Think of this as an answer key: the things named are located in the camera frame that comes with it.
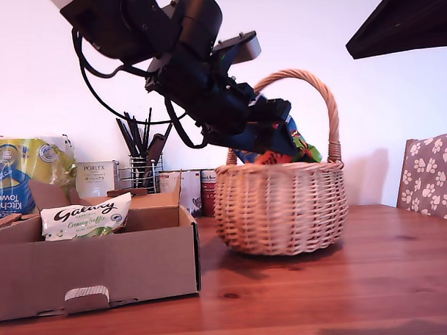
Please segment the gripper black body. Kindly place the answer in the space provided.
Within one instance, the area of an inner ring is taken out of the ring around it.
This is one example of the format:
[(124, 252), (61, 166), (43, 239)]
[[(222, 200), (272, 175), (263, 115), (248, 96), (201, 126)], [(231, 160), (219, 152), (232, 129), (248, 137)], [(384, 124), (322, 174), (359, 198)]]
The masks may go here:
[(187, 57), (154, 58), (147, 91), (156, 91), (186, 110), (189, 117), (221, 134), (245, 130), (255, 93), (248, 83), (213, 74), (207, 62)]

